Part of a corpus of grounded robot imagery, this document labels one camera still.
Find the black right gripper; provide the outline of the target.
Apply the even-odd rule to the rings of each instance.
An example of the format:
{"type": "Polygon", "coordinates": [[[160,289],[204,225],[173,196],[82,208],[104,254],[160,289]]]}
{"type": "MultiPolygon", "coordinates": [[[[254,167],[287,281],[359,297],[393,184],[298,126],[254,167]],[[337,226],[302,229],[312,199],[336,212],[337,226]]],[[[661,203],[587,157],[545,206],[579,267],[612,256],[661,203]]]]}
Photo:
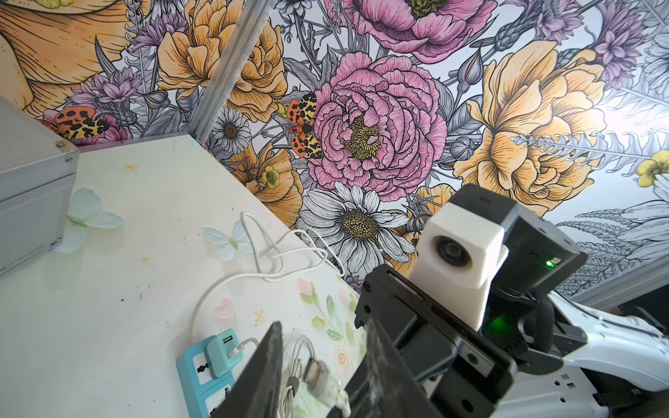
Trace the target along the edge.
{"type": "MultiPolygon", "coordinates": [[[[471,329],[389,266],[364,280],[355,325],[383,326],[441,417],[488,417],[519,374],[553,374],[585,345],[580,328],[561,327],[549,294],[587,255],[554,224],[480,186],[463,186],[442,207],[448,203],[505,230],[509,254],[492,279],[482,327],[471,329]]],[[[346,387],[352,417],[371,417],[366,359],[346,387]]]]}

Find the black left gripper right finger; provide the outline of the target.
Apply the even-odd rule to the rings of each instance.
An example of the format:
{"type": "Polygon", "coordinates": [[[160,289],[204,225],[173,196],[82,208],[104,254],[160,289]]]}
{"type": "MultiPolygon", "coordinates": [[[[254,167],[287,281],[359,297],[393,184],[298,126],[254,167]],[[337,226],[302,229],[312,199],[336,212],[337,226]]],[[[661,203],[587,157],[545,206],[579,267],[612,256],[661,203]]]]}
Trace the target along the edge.
{"type": "Polygon", "coordinates": [[[367,324],[367,359],[371,417],[441,417],[427,399],[383,326],[367,324]]]}

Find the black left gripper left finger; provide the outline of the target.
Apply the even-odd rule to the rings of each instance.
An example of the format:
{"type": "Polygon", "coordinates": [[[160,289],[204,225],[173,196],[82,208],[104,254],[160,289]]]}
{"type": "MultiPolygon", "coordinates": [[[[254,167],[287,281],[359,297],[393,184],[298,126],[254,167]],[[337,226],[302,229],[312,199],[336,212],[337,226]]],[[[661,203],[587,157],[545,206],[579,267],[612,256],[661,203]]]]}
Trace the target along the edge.
{"type": "Polygon", "coordinates": [[[235,346],[234,356],[252,342],[255,350],[231,391],[212,417],[278,417],[282,383],[282,324],[273,322],[261,341],[247,339],[235,346]]]}

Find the teal small plug block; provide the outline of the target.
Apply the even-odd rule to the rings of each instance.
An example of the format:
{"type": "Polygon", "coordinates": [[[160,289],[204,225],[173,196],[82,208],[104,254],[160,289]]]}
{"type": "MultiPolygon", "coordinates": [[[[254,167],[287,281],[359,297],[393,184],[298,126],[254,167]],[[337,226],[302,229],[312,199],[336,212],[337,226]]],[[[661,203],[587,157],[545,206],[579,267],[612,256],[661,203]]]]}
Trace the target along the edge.
{"type": "Polygon", "coordinates": [[[207,343],[206,355],[212,374],[221,378],[231,372],[243,359],[243,349],[233,329],[228,329],[207,343]]]}

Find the teal power strip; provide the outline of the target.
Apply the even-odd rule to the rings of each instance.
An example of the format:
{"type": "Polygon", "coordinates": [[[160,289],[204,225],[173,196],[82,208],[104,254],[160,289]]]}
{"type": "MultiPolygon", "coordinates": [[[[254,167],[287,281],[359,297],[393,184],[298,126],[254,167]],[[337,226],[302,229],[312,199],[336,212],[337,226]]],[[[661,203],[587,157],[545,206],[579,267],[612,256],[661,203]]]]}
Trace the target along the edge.
{"type": "Polygon", "coordinates": [[[234,386],[233,374],[216,377],[209,366],[207,344],[211,336],[190,346],[176,361],[179,381],[190,417],[210,417],[234,386]]]}

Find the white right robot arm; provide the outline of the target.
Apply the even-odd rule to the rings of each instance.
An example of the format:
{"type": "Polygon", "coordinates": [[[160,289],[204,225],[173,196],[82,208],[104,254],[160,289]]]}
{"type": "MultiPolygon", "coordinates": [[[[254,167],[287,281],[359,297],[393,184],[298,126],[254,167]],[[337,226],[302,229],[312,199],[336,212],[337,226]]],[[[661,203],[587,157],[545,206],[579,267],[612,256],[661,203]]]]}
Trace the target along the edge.
{"type": "Polygon", "coordinates": [[[479,186],[427,221],[409,277],[380,266],[355,324],[367,353],[333,417],[613,417],[668,389],[668,340],[643,310],[558,294],[587,255],[479,186]]]}

